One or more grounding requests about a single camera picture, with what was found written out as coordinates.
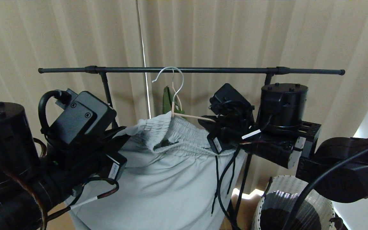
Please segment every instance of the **label sticker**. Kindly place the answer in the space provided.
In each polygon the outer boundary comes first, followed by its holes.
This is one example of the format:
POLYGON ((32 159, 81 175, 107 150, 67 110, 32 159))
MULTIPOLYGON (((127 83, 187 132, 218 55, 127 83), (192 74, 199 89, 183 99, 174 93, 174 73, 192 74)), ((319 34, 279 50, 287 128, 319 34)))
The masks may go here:
POLYGON ((220 153, 222 151, 222 148, 221 148, 221 145, 219 144, 219 140, 218 140, 217 137, 214 138, 214 144, 215 144, 215 146, 217 148, 218 153, 220 153))
POLYGON ((119 165, 113 162, 108 178, 115 179, 118 171, 119 171, 119 165))

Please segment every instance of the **clothes hanger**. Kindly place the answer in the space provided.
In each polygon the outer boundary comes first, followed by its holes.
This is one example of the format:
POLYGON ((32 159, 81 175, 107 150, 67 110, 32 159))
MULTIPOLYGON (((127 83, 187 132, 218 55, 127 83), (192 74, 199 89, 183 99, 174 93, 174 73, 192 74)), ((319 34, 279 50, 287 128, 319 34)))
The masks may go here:
POLYGON ((197 116, 192 116, 192 115, 186 115, 186 114, 174 113, 174 109, 175 109, 175 97, 176 97, 176 96, 178 96, 178 95, 177 95, 177 94, 178 94, 178 92, 180 92, 180 90, 181 90, 181 89, 183 88, 183 86, 184 86, 184 74, 183 74, 183 72, 182 72, 179 68, 177 68, 177 67, 173 67, 173 66, 165 67, 165 68, 163 68, 163 69, 159 72, 159 74, 157 75, 156 79, 155 79, 155 80, 152 80, 151 82, 152 82, 152 83, 156 82, 156 81, 158 80, 158 78, 159 78, 160 74, 162 74, 162 72, 164 72, 165 70, 168 70, 168 69, 173 70, 173 72, 174 72, 174 70, 177 70, 177 71, 181 74, 181 77, 182 77, 181 86, 180 86, 180 88, 177 90, 177 92, 175 92, 174 96, 172 97, 172 103, 171 103, 171 117, 173 118, 173 117, 176 115, 176 116, 180 116, 180 117, 183 117, 183 118, 197 118, 197 119, 200 119, 200 120, 205 120, 205 121, 210 121, 210 122, 216 122, 216 121, 214 121, 213 119, 209 119, 209 118, 202 118, 202 117, 197 117, 197 116))

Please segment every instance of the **curtain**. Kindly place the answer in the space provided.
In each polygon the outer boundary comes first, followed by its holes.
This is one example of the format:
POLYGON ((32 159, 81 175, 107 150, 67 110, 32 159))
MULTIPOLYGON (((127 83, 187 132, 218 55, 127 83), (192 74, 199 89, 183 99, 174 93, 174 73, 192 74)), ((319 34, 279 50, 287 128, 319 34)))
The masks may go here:
MULTIPOLYGON (((319 143, 352 136, 368 110, 368 1, 138 3, 146 66, 345 69, 344 76, 288 74, 272 79, 309 87, 303 119, 322 124, 319 143)), ((177 88, 181 78, 176 76, 177 88)), ((155 79, 155 74, 148 77, 155 79)), ((179 96, 186 114, 212 115, 209 98, 228 82, 258 106, 264 78, 185 74, 179 96)), ((171 79, 172 74, 163 74, 149 85, 152 115, 161 112, 163 87, 171 79)), ((256 156, 252 162, 247 181, 251 190, 263 189, 270 176, 295 172, 256 156)))
MULTIPOLYGON (((37 107, 45 92, 70 88, 106 99, 98 74, 39 74, 38 68, 88 65, 143 66, 136 2, 0 1, 0 101, 25 107, 35 137, 43 139, 37 107)), ((120 125, 148 118, 144 74, 108 79, 120 125)), ((48 122, 61 111, 49 103, 48 122)))

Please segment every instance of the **curtain fold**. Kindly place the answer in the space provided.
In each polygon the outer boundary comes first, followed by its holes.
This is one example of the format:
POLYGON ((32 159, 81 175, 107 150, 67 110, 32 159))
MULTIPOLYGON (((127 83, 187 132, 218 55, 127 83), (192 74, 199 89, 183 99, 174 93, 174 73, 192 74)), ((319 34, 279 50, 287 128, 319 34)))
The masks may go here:
MULTIPOLYGON (((304 120, 319 143, 352 136, 368 109, 368 1, 138 1, 147 66, 345 69, 344 76, 288 74, 272 82, 309 87, 304 120)), ((209 98, 228 82, 259 105, 263 74, 184 74, 186 114, 211 115, 209 98)), ((175 85, 181 84, 176 74, 175 85)), ((172 74, 151 84, 154 113, 172 74)), ((247 187, 294 174, 254 156, 247 187)))
MULTIPOLYGON (((87 90, 106 99, 98 74, 39 74, 38 68, 88 65, 143 66, 136 2, 0 1, 0 101, 25 107, 35 137, 42 139, 37 106, 48 90, 87 90)), ((120 125, 148 118, 144 74, 108 79, 120 125)), ((48 122, 60 112, 49 103, 48 122)))

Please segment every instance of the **white metal hook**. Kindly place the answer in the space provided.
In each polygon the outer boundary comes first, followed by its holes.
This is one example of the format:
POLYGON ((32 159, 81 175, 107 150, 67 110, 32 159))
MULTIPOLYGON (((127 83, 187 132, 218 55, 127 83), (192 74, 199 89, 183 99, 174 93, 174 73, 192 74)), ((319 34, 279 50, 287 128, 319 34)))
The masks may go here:
POLYGON ((183 74, 183 72, 182 72, 179 68, 177 68, 177 67, 173 67, 173 66, 164 67, 164 68, 159 72, 159 74, 157 75, 156 79, 155 79, 155 80, 152 80, 151 82, 152 82, 152 83, 156 82, 156 81, 158 80, 158 78, 160 77, 160 74, 161 74, 162 72, 164 72, 165 70, 168 70, 168 69, 171 69, 171 70, 177 70, 177 71, 181 74, 181 77, 182 77, 181 86, 180 86, 180 88, 177 90, 177 92, 175 92, 174 96, 172 97, 172 100, 173 100, 173 102, 174 102, 174 101, 175 101, 175 97, 177 96, 178 92, 180 92, 180 90, 181 90, 181 89, 183 88, 183 86, 184 86, 184 74, 183 74))

